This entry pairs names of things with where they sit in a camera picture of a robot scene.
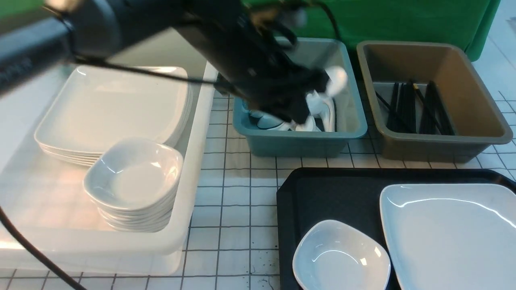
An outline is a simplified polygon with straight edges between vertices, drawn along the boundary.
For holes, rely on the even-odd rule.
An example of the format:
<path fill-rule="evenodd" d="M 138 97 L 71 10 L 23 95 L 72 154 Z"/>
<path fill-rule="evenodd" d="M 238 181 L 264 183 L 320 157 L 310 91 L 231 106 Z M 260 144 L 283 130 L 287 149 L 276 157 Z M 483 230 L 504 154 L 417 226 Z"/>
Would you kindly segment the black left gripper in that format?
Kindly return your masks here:
<path fill-rule="evenodd" d="M 185 0 L 188 27 L 178 28 L 225 79 L 226 87 L 247 102 L 286 122 L 303 124 L 308 117 L 308 92 L 324 92 L 330 80 L 322 68 L 293 62 L 273 36 L 284 33 L 295 45 L 295 35 L 280 22 L 280 14 L 308 6 L 302 0 L 271 2 L 247 8 L 240 0 Z"/>

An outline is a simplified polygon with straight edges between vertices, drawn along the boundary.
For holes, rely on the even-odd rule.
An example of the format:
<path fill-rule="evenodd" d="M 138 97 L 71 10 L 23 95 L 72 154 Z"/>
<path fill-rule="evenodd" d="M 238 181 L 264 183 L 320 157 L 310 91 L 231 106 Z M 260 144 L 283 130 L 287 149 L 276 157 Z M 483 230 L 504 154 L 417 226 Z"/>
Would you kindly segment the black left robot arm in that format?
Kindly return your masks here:
<path fill-rule="evenodd" d="M 296 0 L 267 4 L 273 16 L 257 21 L 257 10 L 241 0 L 47 0 L 42 8 L 1 20 L 1 94 L 65 61 L 165 77 L 108 60 L 173 28 L 221 76 L 175 80 L 212 85 L 252 110 L 303 124 L 309 114 L 306 94 L 325 92 L 331 79 L 322 68 L 295 64 L 273 31 L 294 47 L 295 35 L 277 14 L 306 6 Z"/>

